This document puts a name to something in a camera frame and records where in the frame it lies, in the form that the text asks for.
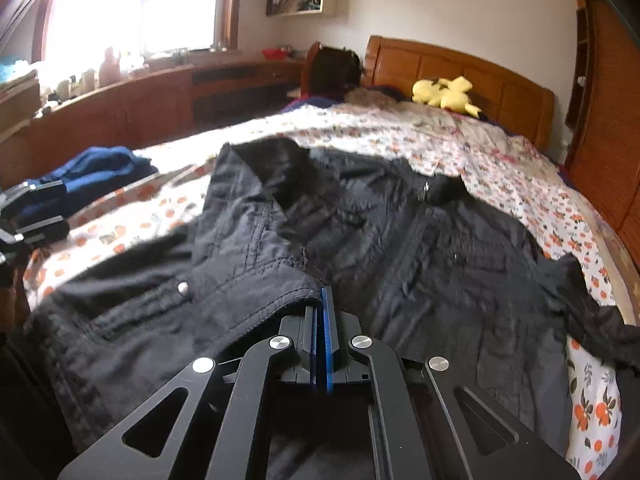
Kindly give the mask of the red bowl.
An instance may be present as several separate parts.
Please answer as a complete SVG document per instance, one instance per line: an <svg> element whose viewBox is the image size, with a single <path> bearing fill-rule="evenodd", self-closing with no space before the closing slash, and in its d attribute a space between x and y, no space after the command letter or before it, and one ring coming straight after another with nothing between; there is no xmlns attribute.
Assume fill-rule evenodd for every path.
<svg viewBox="0 0 640 480"><path fill-rule="evenodd" d="M262 56L267 61L284 61L290 57L290 51L282 48L262 49Z"/></svg>

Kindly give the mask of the wooden slatted wardrobe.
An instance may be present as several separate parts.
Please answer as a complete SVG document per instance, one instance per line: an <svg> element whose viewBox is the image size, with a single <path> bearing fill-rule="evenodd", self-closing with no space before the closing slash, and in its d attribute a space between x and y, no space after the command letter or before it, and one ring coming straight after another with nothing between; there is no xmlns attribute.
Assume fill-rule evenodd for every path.
<svg viewBox="0 0 640 480"><path fill-rule="evenodd" d="M606 0L577 0L565 167L639 263L639 47Z"/></svg>

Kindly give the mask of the dark wooden chair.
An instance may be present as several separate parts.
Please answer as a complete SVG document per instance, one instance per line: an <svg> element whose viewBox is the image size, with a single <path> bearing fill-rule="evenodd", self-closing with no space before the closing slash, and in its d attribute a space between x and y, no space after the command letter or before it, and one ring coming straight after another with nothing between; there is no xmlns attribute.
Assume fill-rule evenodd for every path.
<svg viewBox="0 0 640 480"><path fill-rule="evenodd" d="M358 54L315 42L309 48L300 74L300 96L338 96L360 85L362 69Z"/></svg>

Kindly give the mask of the pale floral quilt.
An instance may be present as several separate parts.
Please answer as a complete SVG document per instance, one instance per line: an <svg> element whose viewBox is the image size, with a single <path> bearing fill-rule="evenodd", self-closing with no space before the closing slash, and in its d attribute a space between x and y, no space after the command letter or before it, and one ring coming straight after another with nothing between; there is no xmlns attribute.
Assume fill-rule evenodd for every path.
<svg viewBox="0 0 640 480"><path fill-rule="evenodd" d="M438 125L439 128L448 127L459 130L463 130L465 127L489 128L501 131L507 136L513 136L513 133L502 128L484 114L480 114L480 118L474 118L451 110L415 103L403 96L398 89L390 86L350 90L344 95L344 102L360 107L379 108L396 118L411 120L415 125L424 122L424 124Z"/></svg>

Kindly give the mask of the floral orange bed sheet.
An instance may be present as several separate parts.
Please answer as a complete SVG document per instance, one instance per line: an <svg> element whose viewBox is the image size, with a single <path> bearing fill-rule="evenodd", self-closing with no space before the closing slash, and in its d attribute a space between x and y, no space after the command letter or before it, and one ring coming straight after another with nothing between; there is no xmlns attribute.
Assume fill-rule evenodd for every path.
<svg viewBox="0 0 640 480"><path fill-rule="evenodd" d="M300 294L411 359L440 354L600 479L638 420L639 361L588 207L527 140L302 106L145 150L32 260L30 329L88 448L201 352L247 341Z"/></svg>

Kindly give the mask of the window with red frame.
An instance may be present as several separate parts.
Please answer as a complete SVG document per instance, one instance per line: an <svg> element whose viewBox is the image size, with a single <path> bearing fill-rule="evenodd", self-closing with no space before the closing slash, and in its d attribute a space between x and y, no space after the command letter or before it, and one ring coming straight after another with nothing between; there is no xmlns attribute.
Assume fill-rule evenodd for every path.
<svg viewBox="0 0 640 480"><path fill-rule="evenodd" d="M227 50L238 45L240 0L47 0L41 57L93 66L118 54Z"/></svg>

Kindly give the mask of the black zip jacket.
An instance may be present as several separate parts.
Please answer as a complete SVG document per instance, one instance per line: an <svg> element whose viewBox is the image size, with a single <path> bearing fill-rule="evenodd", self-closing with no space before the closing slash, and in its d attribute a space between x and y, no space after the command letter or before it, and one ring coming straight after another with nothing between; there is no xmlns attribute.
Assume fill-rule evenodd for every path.
<svg viewBox="0 0 640 480"><path fill-rule="evenodd" d="M639 474L639 331L460 179L227 145L202 213L52 292L30 334L64 479L573 479L565 348L615 368Z"/></svg>

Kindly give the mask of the pink bottle on sill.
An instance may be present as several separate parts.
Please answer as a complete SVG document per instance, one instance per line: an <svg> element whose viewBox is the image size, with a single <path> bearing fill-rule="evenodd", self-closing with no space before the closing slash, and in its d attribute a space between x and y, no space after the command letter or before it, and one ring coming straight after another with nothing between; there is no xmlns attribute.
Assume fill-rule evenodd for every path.
<svg viewBox="0 0 640 480"><path fill-rule="evenodd" d="M116 56L114 49L108 47L104 52L104 61L99 69L99 87L105 88L111 84L122 81L122 72L119 66L120 57Z"/></svg>

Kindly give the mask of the yellow Pikachu plush toy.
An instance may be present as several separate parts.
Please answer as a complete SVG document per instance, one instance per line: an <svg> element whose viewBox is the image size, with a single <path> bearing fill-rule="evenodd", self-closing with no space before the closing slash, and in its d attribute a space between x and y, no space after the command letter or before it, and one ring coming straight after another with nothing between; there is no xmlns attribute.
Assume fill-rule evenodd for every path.
<svg viewBox="0 0 640 480"><path fill-rule="evenodd" d="M421 79L413 85L411 92L415 103L451 110L478 119L482 110L471 102L469 92L472 89L472 82L459 76L454 80Z"/></svg>

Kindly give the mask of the long wooden window cabinet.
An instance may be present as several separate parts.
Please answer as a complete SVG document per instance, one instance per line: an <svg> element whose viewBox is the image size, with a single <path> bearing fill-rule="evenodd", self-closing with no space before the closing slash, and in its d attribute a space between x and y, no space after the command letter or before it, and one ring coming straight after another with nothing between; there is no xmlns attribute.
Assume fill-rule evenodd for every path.
<svg viewBox="0 0 640 480"><path fill-rule="evenodd" d="M137 150L277 113L302 69L265 60L183 67L96 90L3 140L1 185L43 176L90 146Z"/></svg>

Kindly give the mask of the folded navy blue garment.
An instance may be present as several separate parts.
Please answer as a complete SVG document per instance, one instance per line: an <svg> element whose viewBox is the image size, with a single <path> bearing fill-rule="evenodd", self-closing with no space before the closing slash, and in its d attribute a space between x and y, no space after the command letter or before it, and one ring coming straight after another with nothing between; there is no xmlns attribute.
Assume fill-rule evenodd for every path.
<svg viewBox="0 0 640 480"><path fill-rule="evenodd" d="M66 194L29 205L18 218L25 223L54 216L70 218L98 198L156 173L157 168L149 159L135 155L129 148L93 146L48 174L29 179L28 183L35 185L61 181Z"/></svg>

